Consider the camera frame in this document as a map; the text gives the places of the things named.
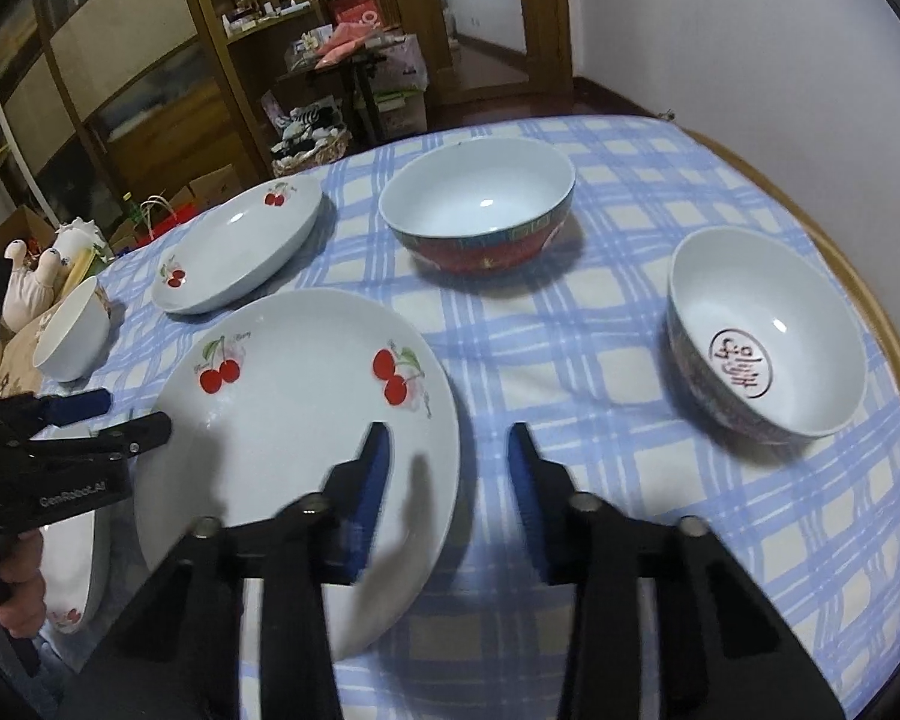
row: blue and white checkered tablecloth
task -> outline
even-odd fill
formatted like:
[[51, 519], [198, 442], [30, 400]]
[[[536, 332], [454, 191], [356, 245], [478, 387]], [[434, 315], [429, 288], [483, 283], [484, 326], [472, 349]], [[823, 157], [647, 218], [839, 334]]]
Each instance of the blue and white checkered tablecloth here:
[[[517, 271], [420, 274], [377, 214], [380, 191], [421, 153], [487, 134], [540, 138], [570, 156], [572, 218], [547, 255]], [[691, 230], [750, 226], [821, 265], [788, 213], [677, 127], [651, 119], [527, 119], [430, 134], [317, 176], [332, 203], [261, 293], [327, 285], [403, 314], [442, 361], [463, 432], [458, 515], [433, 576], [370, 651], [338, 665], [348, 718], [556, 712], [571, 593], [542, 586], [524, 549], [505, 458], [506, 430], [519, 420], [544, 456], [628, 514], [707, 518], [848, 716], [860, 712], [900, 661], [900, 397], [888, 362], [867, 333], [869, 389], [850, 427], [803, 452], [758, 447], [713, 431], [674, 385], [661, 325], [670, 255]], [[120, 326], [106, 363], [83, 383], [114, 396], [93, 427], [144, 413], [226, 313], [181, 321], [152, 304], [151, 279], [185, 231], [100, 277]], [[146, 578], [130, 504], [118, 509], [112, 538], [101, 610], [87, 630], [56, 638], [74, 664]], [[242, 675], [252, 683], [254, 668], [245, 664]]]

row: figurine on shelf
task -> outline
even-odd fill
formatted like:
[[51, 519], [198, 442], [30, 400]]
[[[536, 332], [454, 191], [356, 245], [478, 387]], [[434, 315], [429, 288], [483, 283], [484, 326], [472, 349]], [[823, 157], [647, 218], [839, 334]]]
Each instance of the figurine on shelf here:
[[60, 254], [48, 248], [40, 255], [36, 270], [24, 263], [26, 244], [13, 241], [4, 256], [13, 260], [10, 285], [4, 298], [4, 324], [12, 333], [19, 333], [31, 319], [39, 317], [53, 305], [53, 284], [60, 271]]

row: human hand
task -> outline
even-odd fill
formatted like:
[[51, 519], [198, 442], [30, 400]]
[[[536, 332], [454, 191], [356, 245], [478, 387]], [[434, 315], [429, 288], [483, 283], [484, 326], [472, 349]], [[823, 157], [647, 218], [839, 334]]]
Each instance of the human hand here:
[[7, 603], [0, 605], [0, 624], [14, 638], [33, 638], [47, 616], [44, 595], [47, 584], [40, 575], [43, 556], [43, 536], [39, 531], [27, 531], [0, 563], [0, 578], [10, 585], [13, 593]]

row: plaid tablecloth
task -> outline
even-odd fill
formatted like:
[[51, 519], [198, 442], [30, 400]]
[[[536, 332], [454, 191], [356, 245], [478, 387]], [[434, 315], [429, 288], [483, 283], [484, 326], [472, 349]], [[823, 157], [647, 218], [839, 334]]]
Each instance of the plaid tablecloth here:
[[[548, 254], [518, 271], [422, 274], [378, 215], [380, 191], [424, 151], [487, 134], [540, 138], [568, 154], [578, 171], [572, 218]], [[505, 458], [506, 430], [518, 420], [580, 487], [628, 514], [707, 518], [847, 714], [864, 707], [900, 660], [900, 397], [887, 361], [866, 334], [868, 393], [840, 435], [803, 451], [759, 447], [701, 416], [677, 382], [662, 330], [670, 255], [691, 230], [761, 229], [823, 266], [783, 209], [677, 127], [650, 119], [528, 119], [430, 134], [317, 175], [331, 200], [326, 213], [258, 295], [327, 285], [403, 314], [442, 361], [463, 433], [461, 499], [433, 576], [370, 651], [338, 665], [348, 718], [554, 715], [571, 594], [542, 586], [524, 549]], [[151, 279], [185, 232], [100, 278], [119, 330], [106, 363], [78, 388], [113, 392], [112, 413], [94, 427], [144, 413], [226, 313], [178, 320], [152, 304]], [[130, 504], [118, 507], [112, 533], [97, 618], [56, 638], [73, 664], [146, 578]], [[252, 686], [252, 665], [242, 678]]]

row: metal bolt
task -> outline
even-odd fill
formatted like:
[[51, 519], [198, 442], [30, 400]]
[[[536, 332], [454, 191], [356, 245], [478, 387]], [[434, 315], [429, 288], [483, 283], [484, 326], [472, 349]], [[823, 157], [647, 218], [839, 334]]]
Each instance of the metal bolt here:
[[216, 517], [198, 517], [190, 526], [190, 532], [197, 538], [211, 538], [220, 532], [221, 522]]
[[310, 493], [300, 501], [303, 514], [323, 514], [330, 508], [330, 502], [320, 493]]
[[710, 532], [706, 522], [699, 517], [681, 517], [680, 522], [677, 522], [677, 528], [680, 528], [680, 532], [684, 536], [690, 536], [690, 538], [700, 538]]
[[596, 512], [603, 504], [593, 493], [574, 493], [570, 497], [570, 506], [578, 512]]

